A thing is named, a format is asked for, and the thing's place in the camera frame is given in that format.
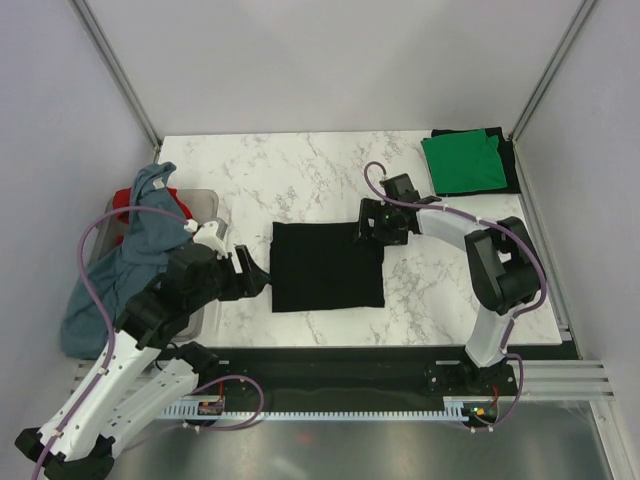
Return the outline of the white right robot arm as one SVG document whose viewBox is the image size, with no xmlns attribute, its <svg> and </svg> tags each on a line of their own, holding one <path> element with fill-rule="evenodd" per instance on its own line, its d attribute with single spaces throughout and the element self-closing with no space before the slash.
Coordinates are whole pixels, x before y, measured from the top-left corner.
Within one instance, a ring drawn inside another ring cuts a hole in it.
<svg viewBox="0 0 640 480">
<path fill-rule="evenodd" d="M 468 362 L 457 377 L 465 391 L 481 393 L 494 381 L 492 366 L 506 358 L 516 320 L 546 295 L 546 277 L 526 226 L 517 217 L 491 222 L 435 197 L 360 201 L 356 242 L 404 246 L 410 234 L 439 239 L 466 254 L 479 308 L 465 345 Z"/>
</svg>

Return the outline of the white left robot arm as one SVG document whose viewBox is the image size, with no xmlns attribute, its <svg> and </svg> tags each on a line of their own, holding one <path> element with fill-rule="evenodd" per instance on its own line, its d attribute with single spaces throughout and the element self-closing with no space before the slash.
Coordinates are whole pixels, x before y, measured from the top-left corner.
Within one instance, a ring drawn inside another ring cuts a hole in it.
<svg viewBox="0 0 640 480">
<path fill-rule="evenodd" d="M 179 398 L 208 393 L 219 382 L 218 357 L 197 342 L 174 349 L 160 374 L 133 395 L 127 392 L 188 324 L 212 301 L 253 298 L 271 281 L 247 248 L 229 255 L 189 243 L 174 251 L 165 272 L 132 296 L 107 344 L 68 401 L 47 423 L 23 430 L 15 445 L 34 461 L 32 476 L 103 479 L 124 447 Z"/>
</svg>

